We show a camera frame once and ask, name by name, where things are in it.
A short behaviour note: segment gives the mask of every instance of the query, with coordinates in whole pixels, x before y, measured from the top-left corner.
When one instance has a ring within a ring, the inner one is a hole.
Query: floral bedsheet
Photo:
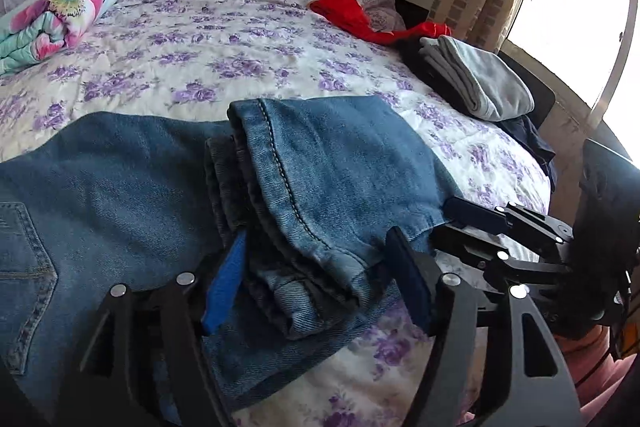
[[[73,51],[1,79],[0,159],[34,149],[82,115],[106,110],[182,120],[226,118],[233,100],[374,94],[435,151],[465,197],[546,212],[548,179],[514,140],[453,110],[395,51],[333,27],[313,0],[120,0]],[[359,0],[376,29],[402,27],[393,0]],[[512,254],[533,254],[504,240]],[[471,280],[478,274],[438,261]],[[478,391],[485,338],[470,374]],[[400,425],[431,342],[402,303],[360,338],[267,400],[242,426]]]

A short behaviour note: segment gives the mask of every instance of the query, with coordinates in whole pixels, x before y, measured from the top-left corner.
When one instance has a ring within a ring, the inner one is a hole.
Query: teal and pink blanket
[[[0,17],[0,76],[78,45],[117,0],[28,0]]]

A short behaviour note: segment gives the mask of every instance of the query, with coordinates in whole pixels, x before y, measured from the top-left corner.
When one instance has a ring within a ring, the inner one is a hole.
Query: window
[[[591,108],[586,124],[597,125],[604,114],[629,156],[640,162],[632,121],[640,95],[637,8],[638,0],[523,0],[509,40]]]

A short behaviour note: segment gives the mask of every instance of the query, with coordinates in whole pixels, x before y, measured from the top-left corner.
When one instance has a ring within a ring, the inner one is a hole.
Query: gray folded clothing
[[[471,115],[495,122],[533,110],[529,89],[498,55],[448,36],[421,38],[420,44],[419,54],[456,89]]]

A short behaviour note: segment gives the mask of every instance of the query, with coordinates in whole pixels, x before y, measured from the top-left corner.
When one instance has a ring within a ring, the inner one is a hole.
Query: black device
[[[624,319],[640,245],[640,171],[590,140],[583,157],[573,229],[519,204],[490,210],[461,198],[446,202],[452,222],[433,230],[432,245],[481,269],[492,291],[443,273],[431,255],[411,248],[400,228],[389,230],[386,258],[405,304],[414,323],[435,337],[403,427],[456,424],[477,327],[488,327],[488,346],[476,418],[467,425],[581,425],[574,383],[553,333],[577,339],[596,324]],[[468,226],[508,235],[541,262],[518,261]],[[184,427],[235,425],[204,360],[201,337],[213,333],[204,320],[211,305],[207,289],[247,233],[164,287],[110,289],[72,357],[54,427],[174,425],[160,414],[152,367],[158,360],[166,364]],[[638,392],[635,363],[590,427],[640,425]],[[8,427],[49,427],[3,366],[0,418]]]

